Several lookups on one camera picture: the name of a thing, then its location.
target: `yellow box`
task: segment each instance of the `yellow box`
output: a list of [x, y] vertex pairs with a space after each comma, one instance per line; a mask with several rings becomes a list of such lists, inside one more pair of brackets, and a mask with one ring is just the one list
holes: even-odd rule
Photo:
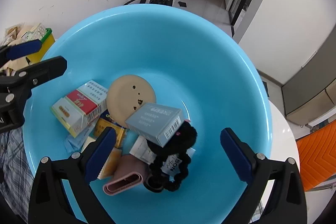
[[96, 124], [96, 127], [94, 128], [93, 135], [98, 138], [100, 134], [104, 131], [106, 127], [112, 127], [115, 129], [115, 132], [117, 134], [117, 141], [115, 142], [115, 148], [122, 147], [123, 139], [126, 135], [127, 128], [124, 128], [117, 124], [111, 117], [109, 112], [106, 110], [104, 111]]

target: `barcode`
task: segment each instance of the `barcode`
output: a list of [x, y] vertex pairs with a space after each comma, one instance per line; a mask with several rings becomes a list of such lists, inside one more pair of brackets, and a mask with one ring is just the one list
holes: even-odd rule
[[87, 123], [90, 124], [95, 118], [101, 114], [101, 105], [98, 105], [94, 110], [92, 110], [87, 116]]
[[166, 138], [168, 140], [176, 132], [176, 130], [178, 129], [178, 126], [179, 126], [180, 123], [181, 123], [181, 119], [180, 119], [180, 116], [178, 116], [176, 118], [176, 120], [174, 122], [172, 122], [172, 124], [170, 125], [170, 127], [166, 130], [165, 135], [166, 135]]
[[103, 100], [102, 103], [100, 103], [100, 105], [102, 106], [102, 112], [104, 112], [105, 110], [107, 110], [107, 103], [106, 103], [106, 99]]

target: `blue plastic basin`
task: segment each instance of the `blue plastic basin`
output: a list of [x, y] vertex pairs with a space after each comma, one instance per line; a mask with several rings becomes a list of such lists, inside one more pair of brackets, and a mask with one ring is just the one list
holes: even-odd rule
[[[107, 180], [91, 182], [101, 204], [120, 224], [221, 223], [246, 184], [238, 179], [219, 141], [231, 127], [254, 152], [269, 156], [271, 115], [262, 81], [243, 50], [209, 21], [163, 5], [127, 5], [78, 23], [48, 50], [62, 55], [62, 77], [33, 90], [25, 108], [24, 144], [33, 174], [44, 156], [69, 157], [67, 130], [50, 106], [88, 80], [105, 87], [122, 75], [145, 78], [157, 103], [183, 109], [198, 132], [189, 176], [174, 193], [152, 193], [137, 186], [105, 195]], [[71, 192], [73, 211], [85, 220]]]

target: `plaid shirt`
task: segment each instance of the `plaid shirt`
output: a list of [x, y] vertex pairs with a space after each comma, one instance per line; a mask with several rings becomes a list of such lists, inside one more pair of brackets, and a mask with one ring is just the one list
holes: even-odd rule
[[[0, 134], [0, 169], [4, 172], [0, 192], [14, 213], [28, 223], [29, 198], [34, 177], [23, 146], [22, 128]], [[263, 210], [260, 201], [250, 223], [258, 220]]]

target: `red and white medicine box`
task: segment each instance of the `red and white medicine box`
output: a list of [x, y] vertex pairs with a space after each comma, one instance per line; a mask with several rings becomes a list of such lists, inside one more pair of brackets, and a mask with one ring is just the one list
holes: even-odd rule
[[106, 109], [107, 89], [91, 80], [51, 107], [62, 125], [76, 138], [95, 118]]

